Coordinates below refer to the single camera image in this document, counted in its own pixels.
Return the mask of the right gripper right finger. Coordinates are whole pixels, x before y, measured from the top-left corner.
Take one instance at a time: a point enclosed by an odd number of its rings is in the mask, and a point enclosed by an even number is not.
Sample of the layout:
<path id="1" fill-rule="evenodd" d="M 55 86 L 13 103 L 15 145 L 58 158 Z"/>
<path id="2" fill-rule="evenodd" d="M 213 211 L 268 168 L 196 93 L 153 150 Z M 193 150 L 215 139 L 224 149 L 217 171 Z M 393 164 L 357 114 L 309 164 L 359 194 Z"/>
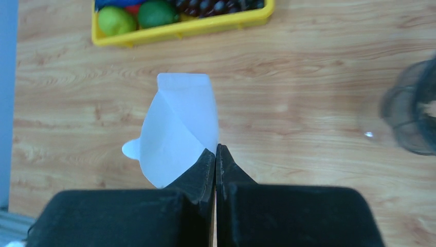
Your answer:
<path id="1" fill-rule="evenodd" d="M 216 151 L 218 246 L 384 246 L 355 189 L 255 182 L 225 145 Z"/>

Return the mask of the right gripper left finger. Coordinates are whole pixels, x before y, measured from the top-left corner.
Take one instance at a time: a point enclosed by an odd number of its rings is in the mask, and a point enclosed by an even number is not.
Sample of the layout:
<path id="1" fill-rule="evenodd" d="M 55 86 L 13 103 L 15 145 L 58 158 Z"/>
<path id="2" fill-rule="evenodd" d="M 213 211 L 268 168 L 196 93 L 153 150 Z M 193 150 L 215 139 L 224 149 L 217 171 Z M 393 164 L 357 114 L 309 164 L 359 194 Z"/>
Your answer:
<path id="1" fill-rule="evenodd" d="M 163 189 L 65 190 L 28 231 L 27 246 L 212 246 L 215 155 Z"/>

